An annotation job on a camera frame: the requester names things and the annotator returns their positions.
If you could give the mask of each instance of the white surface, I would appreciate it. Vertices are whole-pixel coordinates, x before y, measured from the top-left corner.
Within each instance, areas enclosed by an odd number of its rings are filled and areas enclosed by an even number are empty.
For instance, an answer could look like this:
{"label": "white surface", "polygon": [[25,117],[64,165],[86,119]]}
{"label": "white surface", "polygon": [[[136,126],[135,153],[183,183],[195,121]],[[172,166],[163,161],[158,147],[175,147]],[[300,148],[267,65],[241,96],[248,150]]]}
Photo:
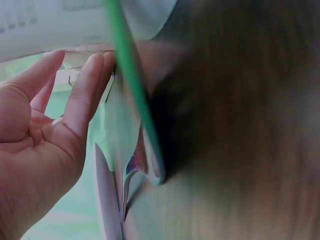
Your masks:
{"label": "white surface", "polygon": [[[153,38],[167,21],[176,1],[121,0],[134,39]],[[55,49],[109,43],[111,36],[102,2],[0,1],[0,63]],[[72,6],[94,3],[96,7],[68,10],[66,3]]]}
{"label": "white surface", "polygon": [[98,145],[93,145],[93,178],[96,206],[103,240],[122,240],[116,185],[113,173]]}

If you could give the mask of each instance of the skin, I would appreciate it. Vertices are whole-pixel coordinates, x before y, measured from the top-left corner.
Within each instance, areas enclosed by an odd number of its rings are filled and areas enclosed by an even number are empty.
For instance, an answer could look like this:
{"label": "skin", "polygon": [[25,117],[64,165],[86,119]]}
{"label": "skin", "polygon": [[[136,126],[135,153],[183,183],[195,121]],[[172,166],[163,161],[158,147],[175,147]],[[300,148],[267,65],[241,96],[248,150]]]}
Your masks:
{"label": "skin", "polygon": [[0,85],[0,240],[18,240],[79,179],[89,121],[115,60],[92,55],[62,117],[44,115],[65,51],[45,55]]}

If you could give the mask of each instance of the white plastic object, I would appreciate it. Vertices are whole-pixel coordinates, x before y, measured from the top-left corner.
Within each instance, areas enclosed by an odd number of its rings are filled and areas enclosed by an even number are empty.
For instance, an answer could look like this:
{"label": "white plastic object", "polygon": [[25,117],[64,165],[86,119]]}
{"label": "white plastic object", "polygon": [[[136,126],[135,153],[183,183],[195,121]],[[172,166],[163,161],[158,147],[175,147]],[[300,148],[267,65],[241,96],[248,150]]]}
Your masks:
{"label": "white plastic object", "polygon": [[[120,0],[135,40],[150,40],[177,0]],[[104,0],[0,1],[0,63],[16,58],[110,43]]]}

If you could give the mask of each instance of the finger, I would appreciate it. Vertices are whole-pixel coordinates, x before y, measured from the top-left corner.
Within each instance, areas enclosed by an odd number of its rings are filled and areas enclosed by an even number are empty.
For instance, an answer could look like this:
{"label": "finger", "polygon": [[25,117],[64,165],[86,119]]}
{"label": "finger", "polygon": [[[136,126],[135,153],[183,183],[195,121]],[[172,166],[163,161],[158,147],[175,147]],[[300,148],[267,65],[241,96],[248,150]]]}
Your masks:
{"label": "finger", "polygon": [[88,58],[65,106],[63,124],[80,139],[87,136],[90,113],[104,60],[101,54],[93,54]]}
{"label": "finger", "polygon": [[52,90],[55,85],[56,75],[40,90],[40,92],[30,102],[31,108],[40,113],[45,113]]}
{"label": "finger", "polygon": [[106,90],[107,84],[110,80],[111,74],[115,67],[115,57],[112,51],[105,52],[103,54],[103,57],[104,57],[103,68],[100,76],[100,81],[98,82],[98,85],[95,88],[94,100],[93,100],[92,108],[90,111],[90,120],[93,118],[93,116],[97,111],[97,107],[99,105],[101,97],[104,91]]}
{"label": "finger", "polygon": [[64,50],[50,52],[5,84],[18,88],[25,94],[29,102],[31,102],[47,82],[56,74],[62,65],[64,57]]}

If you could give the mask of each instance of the hand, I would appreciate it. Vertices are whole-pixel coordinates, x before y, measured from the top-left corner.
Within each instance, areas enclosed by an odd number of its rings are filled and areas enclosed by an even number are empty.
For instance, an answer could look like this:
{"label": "hand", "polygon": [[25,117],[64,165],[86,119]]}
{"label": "hand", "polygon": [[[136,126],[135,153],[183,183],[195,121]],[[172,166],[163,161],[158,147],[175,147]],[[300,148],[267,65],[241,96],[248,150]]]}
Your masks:
{"label": "hand", "polygon": [[112,53],[83,66],[62,117],[44,115],[65,51],[0,85],[0,239],[15,240],[79,179],[89,121],[114,68]]}

